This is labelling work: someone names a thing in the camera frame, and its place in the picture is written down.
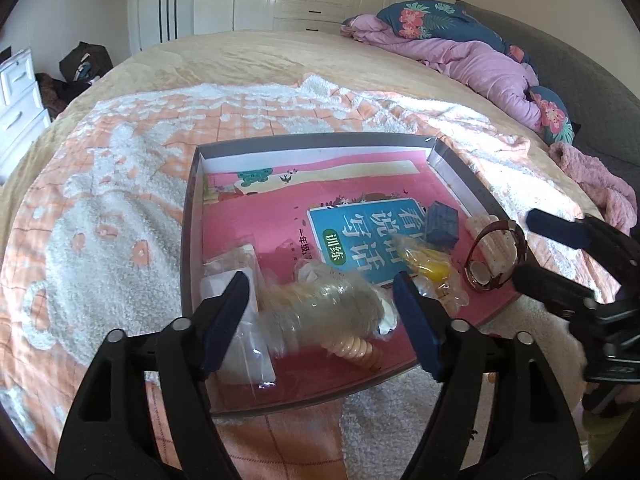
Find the right hand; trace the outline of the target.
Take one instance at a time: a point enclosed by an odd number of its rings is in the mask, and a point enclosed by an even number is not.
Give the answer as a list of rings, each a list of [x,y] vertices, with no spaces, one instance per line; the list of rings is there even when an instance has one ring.
[[[638,385],[585,384],[584,393],[579,402],[578,422],[582,425],[582,412],[588,411],[601,417],[616,417],[620,432],[639,403]],[[587,437],[584,427],[582,432]]]

